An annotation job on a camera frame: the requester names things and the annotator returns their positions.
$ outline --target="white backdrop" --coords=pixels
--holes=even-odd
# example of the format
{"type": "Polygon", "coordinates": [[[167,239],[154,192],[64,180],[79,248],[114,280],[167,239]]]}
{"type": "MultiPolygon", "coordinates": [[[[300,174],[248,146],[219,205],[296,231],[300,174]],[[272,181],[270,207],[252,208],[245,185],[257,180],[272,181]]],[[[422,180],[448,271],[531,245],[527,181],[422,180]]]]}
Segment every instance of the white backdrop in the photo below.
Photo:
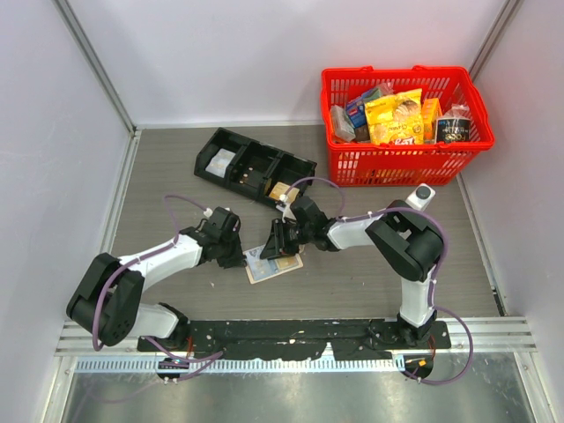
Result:
{"type": "Polygon", "coordinates": [[[340,66],[470,66],[502,0],[71,0],[135,123],[309,121],[340,66]]]}
{"type": "Polygon", "coordinates": [[[527,317],[560,413],[564,406],[562,16],[563,2],[523,2],[478,79],[497,145],[464,171],[509,311],[527,317]]]}
{"type": "Polygon", "coordinates": [[[0,421],[29,423],[128,135],[54,5],[0,14],[0,421]]]}

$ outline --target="black tray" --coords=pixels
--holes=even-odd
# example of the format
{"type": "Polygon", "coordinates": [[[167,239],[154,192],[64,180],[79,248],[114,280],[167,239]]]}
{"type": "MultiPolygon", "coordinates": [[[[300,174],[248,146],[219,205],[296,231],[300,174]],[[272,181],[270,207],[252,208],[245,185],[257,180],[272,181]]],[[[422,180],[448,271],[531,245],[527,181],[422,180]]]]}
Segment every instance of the black tray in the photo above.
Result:
{"type": "MultiPolygon", "coordinates": [[[[275,208],[276,201],[268,195],[277,182],[292,185],[301,178],[313,176],[316,166],[314,161],[219,128],[197,155],[194,175],[275,208]],[[223,177],[205,170],[220,149],[235,153],[223,177]]],[[[296,187],[300,190],[298,197],[308,185],[311,181],[296,187]]]]}

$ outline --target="red shopping basket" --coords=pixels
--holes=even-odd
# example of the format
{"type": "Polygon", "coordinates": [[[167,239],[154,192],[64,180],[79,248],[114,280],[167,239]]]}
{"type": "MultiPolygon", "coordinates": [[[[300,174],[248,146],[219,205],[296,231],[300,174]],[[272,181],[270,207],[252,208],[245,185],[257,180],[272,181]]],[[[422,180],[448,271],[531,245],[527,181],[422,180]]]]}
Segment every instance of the red shopping basket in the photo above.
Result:
{"type": "Polygon", "coordinates": [[[494,145],[484,101],[460,67],[415,66],[410,70],[326,69],[322,72],[321,108],[327,133],[330,179],[341,186],[444,185],[480,152],[494,145]],[[330,108],[344,107],[365,91],[390,82],[394,93],[422,88],[421,101],[438,98],[443,113],[453,104],[470,109],[470,141],[435,145],[340,144],[330,108]]]}

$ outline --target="wood grain surface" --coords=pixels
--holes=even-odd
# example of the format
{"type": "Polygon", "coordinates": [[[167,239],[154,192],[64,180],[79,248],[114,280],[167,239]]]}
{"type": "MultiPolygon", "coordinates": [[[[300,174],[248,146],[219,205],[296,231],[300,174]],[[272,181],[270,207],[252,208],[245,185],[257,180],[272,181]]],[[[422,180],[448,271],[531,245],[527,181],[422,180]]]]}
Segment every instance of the wood grain surface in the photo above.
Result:
{"type": "MultiPolygon", "coordinates": [[[[275,145],[318,163],[316,175],[327,176],[322,126],[235,128],[235,132],[275,145]]],[[[215,129],[144,130],[115,237],[113,254],[148,249],[173,236],[163,207],[165,193],[192,196],[211,208],[230,207],[241,217],[243,249],[266,243],[271,220],[279,212],[193,175],[196,155],[215,129]]],[[[347,188],[345,215],[356,216],[405,199],[413,187],[347,188]]],[[[310,195],[328,216],[339,205],[335,189],[314,182],[310,195]]],[[[195,226],[201,212],[174,203],[181,225],[195,226]]],[[[428,212],[449,234],[449,257],[439,275],[436,303],[462,316],[498,315],[494,297],[456,182],[437,188],[428,212]]],[[[313,245],[302,254],[303,268],[251,285],[244,269],[223,270],[205,263],[158,283],[144,302],[166,302],[197,319],[298,319],[395,316],[399,310],[399,276],[376,247],[337,253],[313,245]]]]}

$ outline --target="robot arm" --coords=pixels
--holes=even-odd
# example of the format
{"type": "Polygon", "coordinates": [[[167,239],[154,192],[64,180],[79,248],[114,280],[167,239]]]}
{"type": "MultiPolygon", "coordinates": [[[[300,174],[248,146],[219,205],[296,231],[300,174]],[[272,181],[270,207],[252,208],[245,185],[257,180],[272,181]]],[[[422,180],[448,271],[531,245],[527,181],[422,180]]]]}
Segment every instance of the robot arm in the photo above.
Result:
{"type": "Polygon", "coordinates": [[[444,245],[439,230],[410,209],[424,211],[434,195],[430,187],[420,185],[406,201],[390,204],[384,215],[339,219],[328,219],[310,198],[300,197],[290,204],[293,220],[273,222],[261,258],[292,255],[300,244],[309,242],[323,251],[375,245],[401,278],[400,335],[410,344],[417,343],[425,339],[436,318],[429,305],[431,274],[444,245]]]}
{"type": "Polygon", "coordinates": [[[240,227],[236,214],[218,207],[201,226],[183,229],[173,240],[152,249],[132,256],[96,256],[67,306],[68,317],[92,333],[102,287],[117,269],[133,262],[115,279],[114,291],[104,299],[100,341],[112,346],[127,336],[152,336],[167,348],[182,345],[188,330],[186,316],[167,304],[141,304],[141,294],[178,271],[211,260],[225,269],[243,266],[240,227]]]}

